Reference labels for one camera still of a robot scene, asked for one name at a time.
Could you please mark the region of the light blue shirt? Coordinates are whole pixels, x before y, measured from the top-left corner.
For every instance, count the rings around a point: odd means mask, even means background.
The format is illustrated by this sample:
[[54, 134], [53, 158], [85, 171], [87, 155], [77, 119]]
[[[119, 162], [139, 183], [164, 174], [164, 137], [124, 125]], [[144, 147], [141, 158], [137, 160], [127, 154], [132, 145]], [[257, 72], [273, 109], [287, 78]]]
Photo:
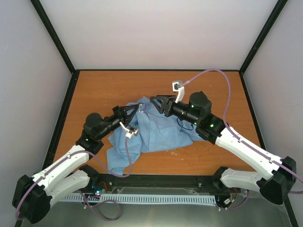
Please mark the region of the light blue shirt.
[[[130, 123], [139, 129], [139, 134], [127, 142], [132, 163], [135, 163], [142, 153], [173, 150], [203, 140], [196, 133], [196, 126], [181, 121], [176, 116], [165, 117], [147, 97], [143, 96], [137, 103], [146, 104], [146, 111], [137, 112]], [[107, 150], [107, 168], [116, 175], [122, 175], [129, 166], [125, 139], [125, 132], [120, 127], [108, 137], [112, 148]]]

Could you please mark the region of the dark round brooch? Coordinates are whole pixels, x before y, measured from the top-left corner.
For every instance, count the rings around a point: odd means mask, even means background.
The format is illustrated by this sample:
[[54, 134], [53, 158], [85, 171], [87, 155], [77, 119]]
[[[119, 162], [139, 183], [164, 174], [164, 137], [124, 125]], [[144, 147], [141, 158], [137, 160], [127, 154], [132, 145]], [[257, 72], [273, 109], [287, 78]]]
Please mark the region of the dark round brooch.
[[138, 112], [144, 113], [145, 111], [146, 111], [146, 104], [144, 104], [144, 103], [138, 104]]

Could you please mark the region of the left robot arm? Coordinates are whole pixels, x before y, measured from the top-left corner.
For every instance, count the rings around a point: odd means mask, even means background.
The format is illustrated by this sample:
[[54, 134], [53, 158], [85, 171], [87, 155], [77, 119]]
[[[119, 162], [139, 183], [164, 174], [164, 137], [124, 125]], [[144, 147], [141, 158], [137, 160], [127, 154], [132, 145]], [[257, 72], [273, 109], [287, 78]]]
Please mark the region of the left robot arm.
[[117, 128], [125, 132], [127, 140], [137, 136], [139, 130], [130, 122], [138, 109], [138, 104], [116, 106], [113, 114], [105, 118], [98, 113], [89, 114], [80, 138], [66, 154], [33, 176], [18, 179], [12, 201], [15, 218], [37, 223], [65, 196], [85, 188], [96, 190], [99, 173], [86, 163], [97, 157], [104, 145], [102, 139]]

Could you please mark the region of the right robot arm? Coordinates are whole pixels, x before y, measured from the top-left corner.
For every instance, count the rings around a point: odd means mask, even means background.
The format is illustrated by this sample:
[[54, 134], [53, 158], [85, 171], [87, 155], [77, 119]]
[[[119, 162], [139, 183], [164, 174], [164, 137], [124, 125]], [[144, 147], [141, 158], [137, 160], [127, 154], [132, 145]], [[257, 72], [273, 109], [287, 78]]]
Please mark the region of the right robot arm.
[[152, 96], [160, 114], [176, 116], [196, 126], [196, 133], [203, 140], [217, 145], [251, 166], [254, 171], [237, 171], [220, 167], [213, 175], [213, 184], [218, 190], [241, 188], [259, 192], [269, 202], [281, 205], [292, 189], [296, 178], [296, 162], [272, 155], [241, 136], [229, 124], [211, 113], [212, 103], [203, 92], [191, 94], [189, 103], [177, 101], [175, 96]]

